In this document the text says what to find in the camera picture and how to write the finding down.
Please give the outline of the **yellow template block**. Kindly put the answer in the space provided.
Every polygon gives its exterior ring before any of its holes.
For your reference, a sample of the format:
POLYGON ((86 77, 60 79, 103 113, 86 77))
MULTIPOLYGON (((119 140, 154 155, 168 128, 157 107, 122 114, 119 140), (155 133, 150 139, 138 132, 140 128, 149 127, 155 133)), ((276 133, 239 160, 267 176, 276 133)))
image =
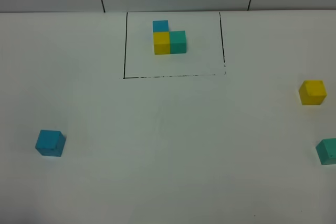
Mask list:
POLYGON ((154 32, 153 45, 155 55, 169 55, 171 53, 170 33, 168 31, 154 32))

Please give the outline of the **green template block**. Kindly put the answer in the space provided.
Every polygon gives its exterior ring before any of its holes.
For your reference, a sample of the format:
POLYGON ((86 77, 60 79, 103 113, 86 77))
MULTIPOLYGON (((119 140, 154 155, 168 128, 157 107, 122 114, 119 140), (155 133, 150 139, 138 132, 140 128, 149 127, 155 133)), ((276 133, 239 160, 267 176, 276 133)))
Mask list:
POLYGON ((186 32, 171 31, 170 32, 170 54, 185 54, 187 51, 186 32))

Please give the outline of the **blue template block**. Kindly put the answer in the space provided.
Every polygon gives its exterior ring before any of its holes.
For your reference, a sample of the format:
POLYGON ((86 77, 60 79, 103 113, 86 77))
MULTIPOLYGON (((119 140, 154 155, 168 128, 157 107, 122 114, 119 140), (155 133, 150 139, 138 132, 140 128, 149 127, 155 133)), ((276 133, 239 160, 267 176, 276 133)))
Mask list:
POLYGON ((168 20, 154 20, 152 22, 153 32, 167 32, 169 31, 169 22, 168 20))

